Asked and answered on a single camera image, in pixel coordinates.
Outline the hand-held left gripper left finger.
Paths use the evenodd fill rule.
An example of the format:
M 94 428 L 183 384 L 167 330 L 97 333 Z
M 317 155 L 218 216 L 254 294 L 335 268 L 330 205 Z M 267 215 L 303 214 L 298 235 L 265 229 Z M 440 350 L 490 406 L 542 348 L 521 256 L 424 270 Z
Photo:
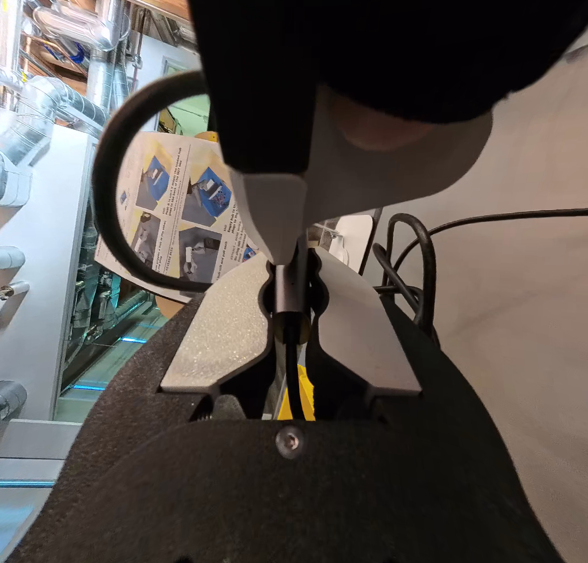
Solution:
M 232 395 L 242 408 L 264 408 L 276 375 L 272 319 L 264 305 L 273 291 L 267 264 L 241 264 L 206 292 L 160 389 Z

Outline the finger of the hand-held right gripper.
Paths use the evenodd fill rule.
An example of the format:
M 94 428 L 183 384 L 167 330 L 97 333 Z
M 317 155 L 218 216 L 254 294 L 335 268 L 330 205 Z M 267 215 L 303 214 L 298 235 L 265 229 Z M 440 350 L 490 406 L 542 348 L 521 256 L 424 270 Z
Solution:
M 423 138 L 392 151 L 367 151 L 349 143 L 337 129 L 328 97 L 326 87 L 300 85 L 300 114 L 307 126 L 313 107 L 302 229 L 447 189 L 479 159 L 493 126 L 489 111 L 469 121 L 434 127 Z
M 233 193 L 246 234 L 273 265 L 288 265 L 305 217 L 307 183 L 298 174 L 230 170 Z

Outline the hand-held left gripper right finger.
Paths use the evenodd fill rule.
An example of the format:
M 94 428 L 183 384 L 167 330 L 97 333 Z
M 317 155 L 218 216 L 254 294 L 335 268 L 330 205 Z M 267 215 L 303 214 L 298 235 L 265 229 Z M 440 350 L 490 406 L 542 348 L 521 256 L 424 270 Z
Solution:
M 322 248 L 313 250 L 321 304 L 306 348 L 314 391 L 419 395 L 422 388 L 376 291 Z

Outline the dark usb connector with cable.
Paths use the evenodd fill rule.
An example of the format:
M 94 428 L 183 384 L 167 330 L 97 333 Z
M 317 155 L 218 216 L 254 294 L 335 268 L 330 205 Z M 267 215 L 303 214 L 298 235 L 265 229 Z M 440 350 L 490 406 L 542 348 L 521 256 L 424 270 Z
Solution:
M 301 236 L 295 254 L 287 265 L 275 266 L 275 336 L 285 351 L 285 378 L 290 411 L 294 420 L 304 420 L 298 375 L 298 350 L 307 343 L 311 331 L 311 307 L 308 302 L 307 236 Z

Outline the white stand base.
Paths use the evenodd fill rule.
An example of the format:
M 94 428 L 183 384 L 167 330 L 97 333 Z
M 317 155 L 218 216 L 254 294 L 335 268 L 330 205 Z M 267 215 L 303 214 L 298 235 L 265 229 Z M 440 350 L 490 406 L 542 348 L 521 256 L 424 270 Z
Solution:
M 329 252 L 356 273 L 361 272 L 373 229 L 369 214 L 342 216 L 334 228 Z

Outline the printed instruction sheet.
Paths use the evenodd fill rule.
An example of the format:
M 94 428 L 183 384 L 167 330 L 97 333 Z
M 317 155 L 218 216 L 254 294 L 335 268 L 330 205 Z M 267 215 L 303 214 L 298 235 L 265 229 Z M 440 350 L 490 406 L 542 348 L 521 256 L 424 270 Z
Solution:
M 140 131 L 116 187 L 122 233 L 144 266 L 183 283 L 211 284 L 256 255 L 219 144 Z

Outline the metal air duct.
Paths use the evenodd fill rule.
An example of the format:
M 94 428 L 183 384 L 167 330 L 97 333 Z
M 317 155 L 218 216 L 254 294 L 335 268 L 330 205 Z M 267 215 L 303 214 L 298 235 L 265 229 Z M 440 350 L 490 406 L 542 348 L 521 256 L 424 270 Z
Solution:
M 1 109 L 12 120 L 1 128 L 1 206 L 24 206 L 32 168 L 48 151 L 56 120 L 99 136 L 110 115 L 129 95 L 126 74 L 130 4 L 96 0 L 94 11 L 56 0 L 1 0 Z M 87 96 L 60 78 L 19 69 L 21 35 L 57 42 L 64 60 L 87 66 Z

